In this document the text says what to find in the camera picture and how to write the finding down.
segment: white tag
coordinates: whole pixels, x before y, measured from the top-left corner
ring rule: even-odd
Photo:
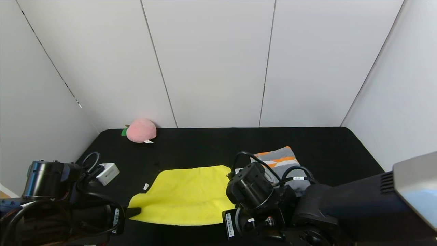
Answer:
[[[26,204],[21,205],[20,207],[26,207],[27,205],[30,205],[30,204],[32,204],[32,203],[34,203],[34,202],[36,202],[36,201],[28,202],[28,203],[26,203]]]
[[[228,235],[229,235],[229,237],[233,237],[234,236],[234,227],[232,226],[232,219],[231,219],[231,214],[230,213],[226,214],[226,224],[228,226]]]
[[[114,213],[114,221],[112,222],[112,226],[115,226],[118,223],[118,217],[120,215],[120,210],[118,208],[115,209]]]

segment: yellow towel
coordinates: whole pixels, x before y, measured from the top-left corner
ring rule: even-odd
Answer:
[[[226,196],[230,169],[225,166],[161,172],[145,194],[132,197],[129,207],[141,213],[131,219],[164,225],[222,223],[222,212],[235,206]]]

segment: black table surface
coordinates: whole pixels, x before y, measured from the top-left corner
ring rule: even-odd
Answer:
[[[153,144],[136,144],[121,129],[103,131],[84,152],[101,153],[100,163],[113,162],[120,174],[99,189],[121,204],[144,193],[160,171],[214,165],[231,166],[239,151],[267,152],[290,146],[302,166],[315,178],[337,186],[383,170],[355,135],[344,127],[158,129]],[[241,158],[236,167],[244,167]],[[244,238],[229,242],[223,224],[204,226],[156,225],[128,220],[123,235],[110,245],[284,245]]]

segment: white power adapter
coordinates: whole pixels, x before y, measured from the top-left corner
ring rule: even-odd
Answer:
[[[109,184],[120,173],[115,163],[102,163],[99,166],[103,166],[105,170],[97,175],[96,179],[104,186]]]

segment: gray metal panel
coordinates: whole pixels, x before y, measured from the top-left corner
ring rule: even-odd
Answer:
[[[396,192],[437,231],[437,152],[393,166]]]

